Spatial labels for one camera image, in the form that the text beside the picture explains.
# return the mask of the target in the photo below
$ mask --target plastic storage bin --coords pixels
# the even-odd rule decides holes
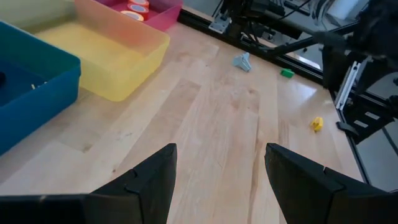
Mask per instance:
[[[96,0],[115,11],[128,10],[128,0]],[[182,0],[148,0],[149,18],[145,24],[155,29],[166,31],[171,25],[175,24],[180,14]]]
[[[72,104],[80,60],[0,22],[0,154]]]
[[[35,35],[80,58],[81,87],[124,100],[159,67],[170,38],[94,0],[76,0],[75,5],[77,17]]]

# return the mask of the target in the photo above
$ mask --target black cable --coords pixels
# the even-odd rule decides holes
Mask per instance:
[[[276,20],[274,20],[274,21],[272,21],[272,22],[270,22],[270,23],[268,23],[268,24],[266,24],[266,25],[263,25],[263,26],[269,27],[269,26],[275,24],[276,22],[279,22],[279,21],[281,21],[282,19],[285,19],[286,17],[290,16],[291,14],[297,12],[297,10],[301,9],[303,6],[305,6],[306,4],[308,4],[310,1],[311,1],[311,0],[306,0],[305,2],[303,2],[303,4],[297,6],[297,7],[296,7],[295,9],[293,9],[293,11],[291,11],[290,13],[288,13],[288,14],[282,16],[281,18],[278,18],[278,19],[276,19]]]
[[[272,21],[272,22],[270,22],[270,23],[268,23],[268,24],[266,24],[266,25],[262,25],[262,26],[269,27],[269,26],[271,26],[271,25],[273,25],[273,24],[275,24],[275,23],[277,23],[277,22],[280,22],[282,19],[285,19],[286,17],[290,16],[291,14],[297,12],[297,11],[298,11],[299,9],[301,9],[303,6],[305,6],[306,4],[308,4],[310,1],[311,1],[311,0],[306,0],[305,2],[303,2],[303,4],[297,6],[297,7],[296,7],[295,9],[293,9],[293,11],[291,11],[290,13],[288,13],[288,14],[282,16],[281,18],[278,18],[278,19],[276,19],[276,20],[274,20],[274,21]],[[250,20],[249,20],[249,30],[250,30],[250,32],[253,34],[254,38],[256,39],[256,45],[259,46],[259,45],[260,45],[260,42],[258,41],[258,38],[257,38],[256,34],[254,33],[254,29],[253,29],[253,27],[252,27],[252,22],[251,22]]]
[[[256,40],[256,45],[259,46],[260,42],[259,42],[259,39],[257,38],[257,35],[256,35],[254,29],[253,29],[253,24],[251,21],[249,21],[249,29],[250,29],[250,32],[253,33],[254,39]]]
[[[391,135],[388,133],[386,127],[383,127],[381,129],[383,131],[383,134],[385,135],[385,137],[387,138],[388,143],[391,145],[392,149],[396,152],[397,156],[398,156],[398,147],[395,144],[394,140],[392,140]]]
[[[253,39],[253,37],[251,37],[251,35],[250,35],[249,32],[243,31],[243,33],[247,35],[247,37],[249,38],[249,40],[250,40],[252,43],[255,43],[255,45],[258,46],[258,43]]]
[[[213,15],[211,15],[212,17],[214,17],[214,15],[216,14],[218,8],[221,6],[221,3],[222,3],[222,2],[223,2],[223,0],[220,0],[220,2],[218,3],[216,9],[215,9],[214,12],[213,12]]]

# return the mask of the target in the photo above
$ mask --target blue bin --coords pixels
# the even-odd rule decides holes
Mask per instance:
[[[76,101],[80,59],[5,22],[0,34],[1,155]]]

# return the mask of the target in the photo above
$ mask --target yellow bin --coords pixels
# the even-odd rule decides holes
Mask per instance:
[[[170,37],[94,0],[76,0],[75,9],[35,35],[80,57],[81,87],[124,100],[159,67]]]

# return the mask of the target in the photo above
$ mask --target pink bin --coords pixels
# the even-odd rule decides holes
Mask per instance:
[[[128,10],[128,0],[95,0],[118,12]],[[143,23],[161,31],[166,31],[177,21],[182,0],[148,0],[149,18]]]

